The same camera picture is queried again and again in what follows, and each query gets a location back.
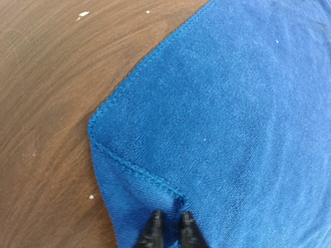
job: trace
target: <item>wooden surface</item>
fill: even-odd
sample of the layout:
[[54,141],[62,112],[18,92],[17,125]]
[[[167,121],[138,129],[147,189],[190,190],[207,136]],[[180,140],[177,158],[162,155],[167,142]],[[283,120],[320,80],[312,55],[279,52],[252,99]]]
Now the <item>wooden surface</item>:
[[205,2],[0,0],[1,247],[116,247],[88,119]]

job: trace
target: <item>white paint chip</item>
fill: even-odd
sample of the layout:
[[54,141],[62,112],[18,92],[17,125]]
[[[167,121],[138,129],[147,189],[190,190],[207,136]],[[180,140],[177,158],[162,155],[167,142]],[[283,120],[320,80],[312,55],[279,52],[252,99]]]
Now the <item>white paint chip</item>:
[[78,15],[79,17],[77,18],[76,21],[82,19],[83,17],[87,16],[88,14],[89,14],[89,11],[84,11],[84,12],[80,13],[80,14]]

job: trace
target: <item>microfiber cloth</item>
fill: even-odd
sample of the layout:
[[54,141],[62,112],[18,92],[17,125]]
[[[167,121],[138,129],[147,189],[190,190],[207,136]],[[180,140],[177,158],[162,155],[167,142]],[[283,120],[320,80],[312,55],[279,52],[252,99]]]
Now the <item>microfiber cloth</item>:
[[331,4],[213,0],[88,125],[119,248],[190,211],[210,247],[331,247]]

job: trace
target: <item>blue cloth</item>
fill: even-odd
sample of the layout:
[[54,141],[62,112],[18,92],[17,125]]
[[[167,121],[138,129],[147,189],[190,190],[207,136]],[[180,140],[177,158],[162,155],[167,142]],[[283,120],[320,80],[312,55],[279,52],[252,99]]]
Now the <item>blue cloth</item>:
[[147,55],[93,115],[119,248],[165,213],[211,247],[331,247],[331,4],[221,1]]

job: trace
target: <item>wood grain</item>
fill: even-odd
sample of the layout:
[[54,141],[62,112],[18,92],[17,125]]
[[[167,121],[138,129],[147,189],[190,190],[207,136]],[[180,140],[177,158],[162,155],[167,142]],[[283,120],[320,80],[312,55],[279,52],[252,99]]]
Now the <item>wood grain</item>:
[[116,247],[88,119],[205,2],[0,0],[1,247]]

